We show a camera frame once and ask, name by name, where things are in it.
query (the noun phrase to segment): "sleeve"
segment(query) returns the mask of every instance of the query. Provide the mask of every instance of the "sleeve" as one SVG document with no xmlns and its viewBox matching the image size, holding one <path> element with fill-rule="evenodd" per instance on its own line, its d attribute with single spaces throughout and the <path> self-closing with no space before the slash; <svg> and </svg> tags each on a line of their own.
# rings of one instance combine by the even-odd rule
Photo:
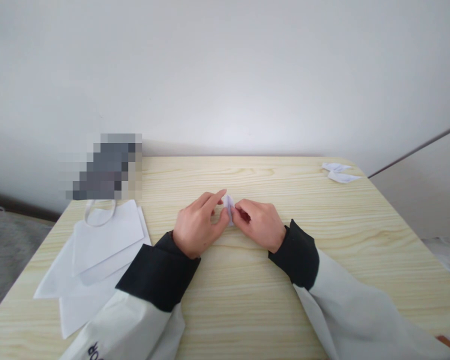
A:
<svg viewBox="0 0 450 360">
<path fill-rule="evenodd" d="M 292 219 L 268 257 L 293 283 L 331 360 L 450 360 L 450 349 L 404 319 L 390 297 L 350 275 Z"/>
<path fill-rule="evenodd" d="M 174 359 L 185 329 L 181 300 L 200 259 L 189 259 L 172 232 L 143 245 L 116 293 L 60 360 Z"/>
</svg>

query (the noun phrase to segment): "right hand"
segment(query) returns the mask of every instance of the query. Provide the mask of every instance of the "right hand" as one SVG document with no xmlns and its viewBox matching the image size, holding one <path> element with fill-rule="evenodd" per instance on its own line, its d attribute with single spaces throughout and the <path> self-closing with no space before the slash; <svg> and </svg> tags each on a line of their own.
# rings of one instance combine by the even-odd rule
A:
<svg viewBox="0 0 450 360">
<path fill-rule="evenodd" d="M 273 204 L 243 199 L 232 206 L 231 216 L 237 228 L 269 252 L 282 246 L 287 229 Z"/>
</svg>

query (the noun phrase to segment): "wooden table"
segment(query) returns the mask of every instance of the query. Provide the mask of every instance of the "wooden table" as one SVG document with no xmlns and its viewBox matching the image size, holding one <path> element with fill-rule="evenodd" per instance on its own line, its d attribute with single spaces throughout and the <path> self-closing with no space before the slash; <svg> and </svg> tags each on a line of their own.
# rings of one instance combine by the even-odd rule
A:
<svg viewBox="0 0 450 360">
<path fill-rule="evenodd" d="M 366 178 L 327 178 L 332 157 L 147 157 L 142 199 L 153 243 L 204 191 L 273 203 L 360 281 L 387 292 L 400 313 L 433 335 L 450 333 L 450 275 Z M 84 201 L 72 201 L 0 305 L 0 359 L 56 359 L 62 340 L 57 299 L 33 300 Z M 186 330 L 178 359 L 324 359 L 325 352 L 287 276 L 267 252 L 229 227 L 202 257 L 183 297 Z"/>
</svg>

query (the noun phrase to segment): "stack of white paper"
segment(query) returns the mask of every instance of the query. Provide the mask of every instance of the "stack of white paper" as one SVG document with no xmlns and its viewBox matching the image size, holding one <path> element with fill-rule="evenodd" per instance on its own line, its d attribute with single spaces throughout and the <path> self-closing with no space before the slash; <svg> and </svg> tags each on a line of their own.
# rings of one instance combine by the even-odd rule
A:
<svg viewBox="0 0 450 360">
<path fill-rule="evenodd" d="M 95 209 L 89 224 L 101 224 L 111 210 Z M 59 298 L 64 339 L 93 318 L 115 293 L 143 244 L 151 245 L 144 214 L 134 200 L 117 206 L 106 224 L 75 224 L 73 234 L 48 269 L 34 298 Z"/>
</svg>

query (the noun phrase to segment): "wrist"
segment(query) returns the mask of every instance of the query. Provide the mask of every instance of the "wrist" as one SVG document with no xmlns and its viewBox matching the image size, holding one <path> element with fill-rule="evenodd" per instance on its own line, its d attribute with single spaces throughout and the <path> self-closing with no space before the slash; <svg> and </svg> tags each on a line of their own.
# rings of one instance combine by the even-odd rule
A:
<svg viewBox="0 0 450 360">
<path fill-rule="evenodd" d="M 190 249 L 186 242 L 182 240 L 180 236 L 176 236 L 175 231 L 172 230 L 170 233 L 171 239 L 173 240 L 173 243 L 176 245 L 176 247 L 189 259 L 196 259 L 200 256 L 199 253 L 196 251 L 193 251 Z"/>
<path fill-rule="evenodd" d="M 277 241 L 272 246 L 269 246 L 269 248 L 267 248 L 267 250 L 269 252 L 271 252 L 272 254 L 275 254 L 280 249 L 282 244 L 284 243 L 284 239 L 285 239 L 286 235 L 287 235 L 287 227 L 283 226 L 282 231 L 278 235 Z"/>
</svg>

